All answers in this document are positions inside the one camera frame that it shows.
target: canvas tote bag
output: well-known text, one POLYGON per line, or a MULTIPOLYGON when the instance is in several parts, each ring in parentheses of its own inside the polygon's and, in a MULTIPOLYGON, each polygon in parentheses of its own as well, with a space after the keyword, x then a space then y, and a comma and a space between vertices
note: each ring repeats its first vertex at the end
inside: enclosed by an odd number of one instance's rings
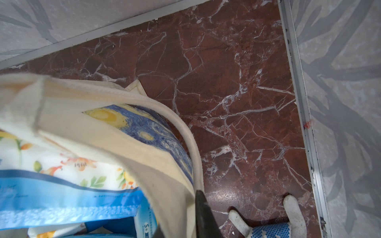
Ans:
POLYGON ((179 116, 148 98, 138 81, 126 90, 111 82, 30 73, 2 75, 0 129, 72 158, 125 168, 153 207, 165 237, 196 237, 195 191, 204 190, 198 147, 179 116), (82 113, 113 104, 142 106, 173 123, 189 150, 193 184, 170 153, 82 113))

